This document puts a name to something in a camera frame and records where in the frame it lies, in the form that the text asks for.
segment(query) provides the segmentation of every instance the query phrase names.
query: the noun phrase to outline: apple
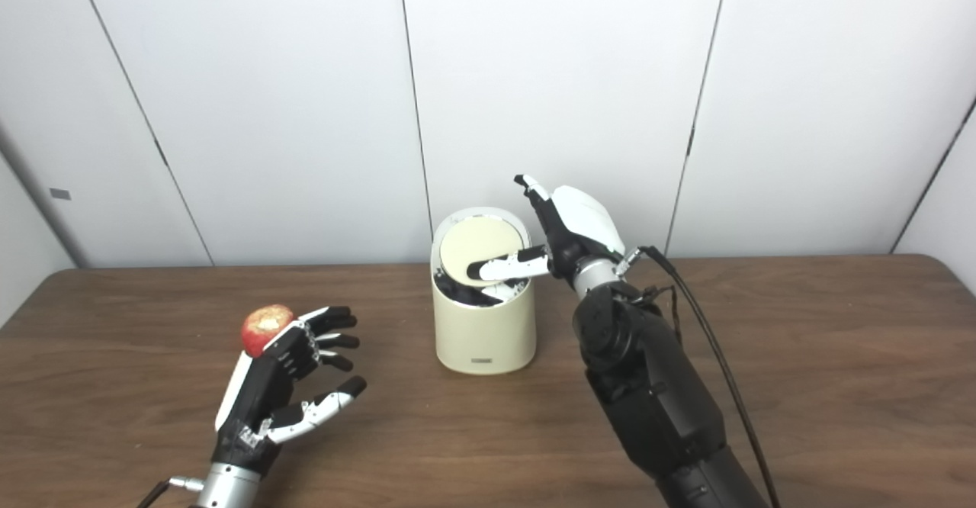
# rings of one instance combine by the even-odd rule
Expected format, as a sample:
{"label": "apple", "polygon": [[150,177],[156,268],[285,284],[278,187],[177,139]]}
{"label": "apple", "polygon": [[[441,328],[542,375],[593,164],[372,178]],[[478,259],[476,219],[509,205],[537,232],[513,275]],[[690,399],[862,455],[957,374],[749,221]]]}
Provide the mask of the apple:
{"label": "apple", "polygon": [[244,352],[252,358],[258,358],[265,351],[268,342],[293,320],[295,313],[281,304],[259,307],[252,311],[241,327]]}

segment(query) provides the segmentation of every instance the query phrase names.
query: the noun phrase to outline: wire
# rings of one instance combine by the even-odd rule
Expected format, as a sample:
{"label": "wire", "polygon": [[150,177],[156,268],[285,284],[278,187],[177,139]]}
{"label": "wire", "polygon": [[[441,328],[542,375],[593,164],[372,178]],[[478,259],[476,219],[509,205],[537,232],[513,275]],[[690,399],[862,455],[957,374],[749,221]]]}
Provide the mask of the wire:
{"label": "wire", "polygon": [[146,495],[146,498],[143,498],[143,501],[140,502],[139,506],[136,506],[136,508],[149,508],[149,505],[156,502],[156,499],[160,498],[162,494],[166,493],[166,490],[168,490],[169,487],[169,480],[160,481],[156,484],[156,487],[153,487],[149,494]]}
{"label": "wire", "polygon": [[684,279],[681,278],[681,275],[677,272],[677,268],[674,268],[674,265],[668,260],[668,257],[654,246],[638,247],[638,249],[648,255],[651,260],[655,261],[668,275],[672,276],[674,284],[681,289],[681,294],[688,300],[688,305],[694,311],[698,324],[701,324],[701,330],[705,332],[705,338],[708,338],[708,345],[711,346],[711,351],[714,352],[715,358],[718,359],[718,366],[722,369],[725,383],[728,384],[729,392],[732,393],[732,400],[735,401],[736,410],[739,411],[739,417],[742,418],[742,425],[746,428],[746,435],[749,436],[749,443],[753,447],[754,455],[756,455],[756,463],[759,464],[759,472],[762,474],[763,483],[766,483],[769,503],[772,504],[772,508],[781,508],[780,498],[776,494],[776,486],[773,484],[773,476],[769,472],[769,464],[766,462],[766,455],[763,454],[763,447],[759,444],[759,436],[756,435],[756,428],[753,428],[753,421],[750,420],[749,412],[746,411],[746,403],[742,400],[739,387],[736,386],[735,377],[732,376],[732,369],[729,368],[725,354],[722,354],[722,348],[718,345],[718,338],[715,337],[714,331],[711,330],[711,324],[708,323],[705,312],[698,305],[698,300],[695,298],[695,295],[691,294],[691,289],[684,282]]}
{"label": "wire", "polygon": [[663,289],[659,289],[657,286],[650,286],[644,289],[644,292],[640,293],[637,300],[634,303],[637,306],[644,305],[645,303],[653,303],[661,293],[665,291],[670,291],[672,293],[672,323],[674,324],[674,338],[677,339],[677,345],[684,346],[681,335],[681,317],[677,314],[677,290],[674,289],[674,285],[668,285]]}

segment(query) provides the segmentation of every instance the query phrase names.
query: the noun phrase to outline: round lid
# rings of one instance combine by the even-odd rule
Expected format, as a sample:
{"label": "round lid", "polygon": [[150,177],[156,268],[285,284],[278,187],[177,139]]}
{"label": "round lid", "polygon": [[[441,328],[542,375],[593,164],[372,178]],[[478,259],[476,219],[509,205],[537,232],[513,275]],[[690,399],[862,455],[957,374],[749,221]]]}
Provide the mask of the round lid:
{"label": "round lid", "polygon": [[510,223],[499,218],[472,216],[455,223],[440,243],[440,260],[447,275],[471,287],[486,287],[501,281],[482,281],[467,276],[472,262],[522,250],[522,237]]}

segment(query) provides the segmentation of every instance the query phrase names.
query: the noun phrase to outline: wooden table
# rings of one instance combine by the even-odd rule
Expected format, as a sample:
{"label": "wooden table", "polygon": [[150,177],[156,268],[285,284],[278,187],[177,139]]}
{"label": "wooden table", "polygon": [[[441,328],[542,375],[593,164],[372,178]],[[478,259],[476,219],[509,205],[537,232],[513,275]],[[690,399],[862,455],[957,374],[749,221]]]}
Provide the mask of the wooden table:
{"label": "wooden table", "polygon": [[[976,300],[917,256],[679,261],[725,348],[784,506],[976,505]],[[370,383],[291,443],[259,506],[651,507],[582,376],[576,301],[538,282],[529,368],[456,374],[433,351],[426,265],[60,272],[0,330],[0,505],[130,508],[162,477],[202,477],[254,307],[348,304]],[[650,264],[635,285],[666,278]],[[686,345],[742,427],[701,331]],[[338,385],[324,369],[297,394]],[[174,490],[159,507],[185,507]]]}

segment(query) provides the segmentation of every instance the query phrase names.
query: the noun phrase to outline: trash can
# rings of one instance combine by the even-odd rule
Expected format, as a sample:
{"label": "trash can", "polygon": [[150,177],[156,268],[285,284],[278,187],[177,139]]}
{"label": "trash can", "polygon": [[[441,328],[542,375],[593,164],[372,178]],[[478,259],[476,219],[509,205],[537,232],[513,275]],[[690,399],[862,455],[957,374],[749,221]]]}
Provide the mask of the trash can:
{"label": "trash can", "polygon": [[430,286],[437,358],[468,374],[524,368],[536,352],[531,279],[482,281],[467,265],[531,246],[525,224],[512,213],[475,207],[440,223],[430,249]]}

